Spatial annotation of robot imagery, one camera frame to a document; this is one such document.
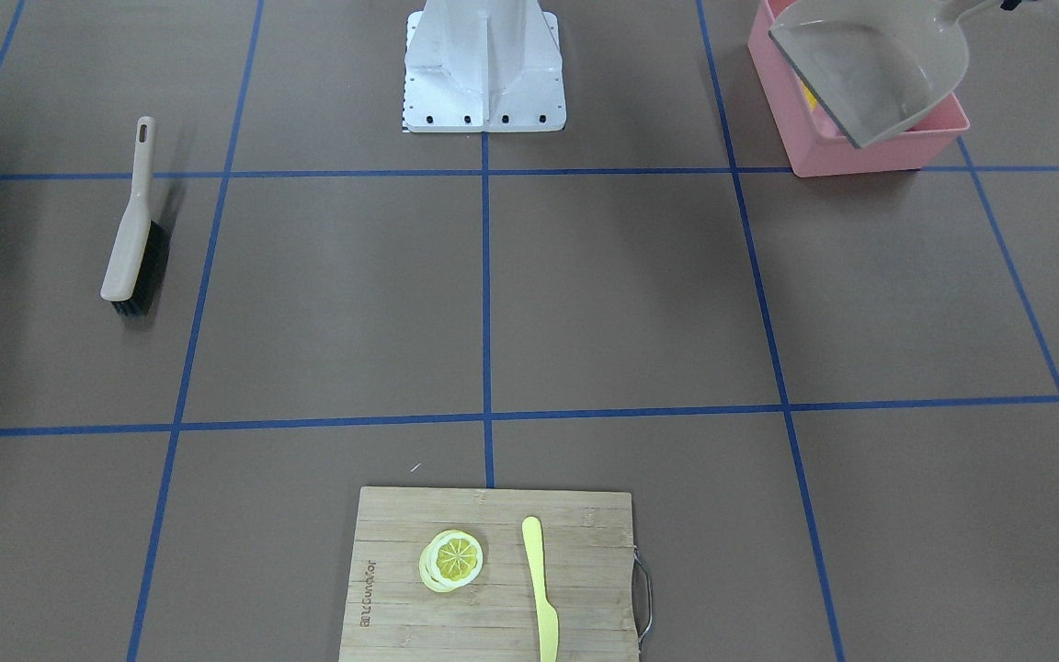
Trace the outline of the yellow toy corn cob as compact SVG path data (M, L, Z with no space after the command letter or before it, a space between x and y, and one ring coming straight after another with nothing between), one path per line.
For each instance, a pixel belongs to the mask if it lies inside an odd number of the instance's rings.
M798 84L800 84L800 89L803 92L803 96L805 97L805 101L808 104L808 108L810 110L815 110L816 108L819 108L818 97L811 91L811 88L807 86L805 80L798 80Z

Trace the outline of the wooden hand brush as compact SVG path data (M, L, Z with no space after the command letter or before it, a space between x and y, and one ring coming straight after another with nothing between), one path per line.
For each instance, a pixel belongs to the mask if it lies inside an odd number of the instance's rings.
M154 272L165 255L165 230L152 221L150 192L156 121L136 121L129 201L120 217L112 251L98 291L121 317L148 314Z

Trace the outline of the beige plastic dustpan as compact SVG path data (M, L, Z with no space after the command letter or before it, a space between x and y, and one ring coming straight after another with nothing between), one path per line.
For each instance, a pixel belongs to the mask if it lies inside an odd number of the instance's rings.
M997 1L794 1L770 40L852 147L911 130L959 86L963 24Z

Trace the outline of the yellow lemon half toy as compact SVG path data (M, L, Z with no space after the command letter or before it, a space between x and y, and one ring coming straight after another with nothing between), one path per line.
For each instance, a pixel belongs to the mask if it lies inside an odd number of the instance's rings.
M433 592L452 592L475 580L484 566L483 545L465 531L442 531L424 545L416 569Z

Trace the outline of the yellow toy knife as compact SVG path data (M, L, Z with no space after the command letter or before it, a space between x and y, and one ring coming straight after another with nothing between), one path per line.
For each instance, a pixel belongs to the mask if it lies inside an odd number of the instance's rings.
M545 538L538 517L530 516L521 523L530 566L530 586L534 600L535 621L537 621L539 661L558 661L560 648L560 619L553 604L548 600L548 575L545 563Z

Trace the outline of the wooden cutting board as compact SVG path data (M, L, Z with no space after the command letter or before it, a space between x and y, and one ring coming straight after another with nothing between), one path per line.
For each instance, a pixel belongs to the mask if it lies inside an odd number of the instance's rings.
M524 519L541 523L542 597L559 661L636 661L636 545L627 493L366 486L359 494L341 661L538 661ZM417 562L444 531L483 549L473 582L428 589Z

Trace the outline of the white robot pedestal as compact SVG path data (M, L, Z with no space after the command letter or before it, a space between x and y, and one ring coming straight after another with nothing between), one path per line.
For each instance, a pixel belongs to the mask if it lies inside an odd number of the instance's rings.
M406 20L401 126L530 133L567 124L558 17L538 1L428 1Z

